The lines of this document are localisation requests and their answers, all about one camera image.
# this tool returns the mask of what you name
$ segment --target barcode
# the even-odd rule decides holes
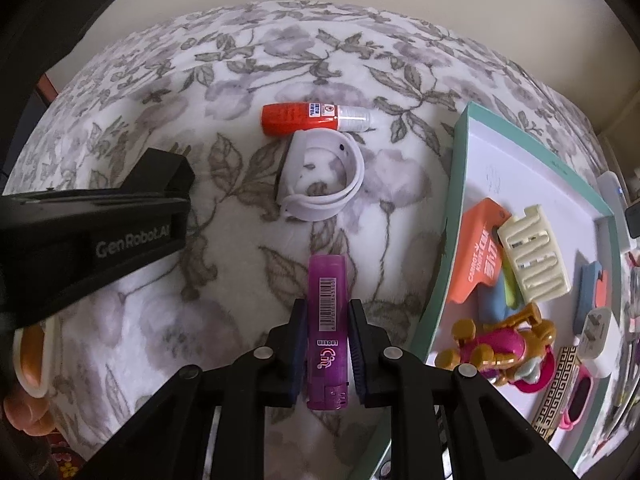
[[[320,278],[319,332],[335,332],[335,278]]]

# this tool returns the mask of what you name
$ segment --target bed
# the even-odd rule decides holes
[[[369,131],[353,134],[366,173],[337,217],[279,216],[273,183],[284,142],[261,133],[259,115],[290,101],[378,111]],[[184,154],[196,183],[184,251],[58,315],[50,398],[71,447],[90,458],[181,366],[223,366],[263,342],[304,295],[311,254],[346,254],[351,297],[407,346],[438,254],[452,126],[469,101],[591,186],[607,169],[589,121],[565,97],[476,41],[393,12],[311,1],[218,7],[97,54],[45,113],[5,193],[116,187],[151,147]],[[344,177],[322,160],[305,171],[308,194]],[[265,478],[346,478],[381,414],[359,407],[354,391],[350,401],[337,413],[301,400],[295,411],[268,411]]]

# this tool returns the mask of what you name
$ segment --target purple lighter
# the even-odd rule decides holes
[[[306,380],[310,410],[347,406],[347,271],[341,254],[309,258]]]

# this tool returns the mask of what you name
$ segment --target orange tag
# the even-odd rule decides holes
[[[502,254],[492,231],[510,216],[511,213],[490,198],[462,215],[447,301],[464,303],[478,283],[495,285],[502,269]]]
[[[20,366],[24,378],[34,388],[40,386],[43,351],[44,330],[38,324],[25,328],[20,345]]]
[[[607,271],[601,272],[601,277],[596,280],[595,306],[606,306],[607,304]]]

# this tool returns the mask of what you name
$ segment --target white silicone band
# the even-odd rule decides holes
[[[347,176],[344,189],[324,196],[307,196],[294,191],[305,164],[305,152],[311,148],[327,150],[338,157]],[[328,128],[295,132],[286,157],[276,197],[283,216],[293,216],[307,222],[331,218],[356,195],[364,179],[364,159],[356,141],[351,136]]]

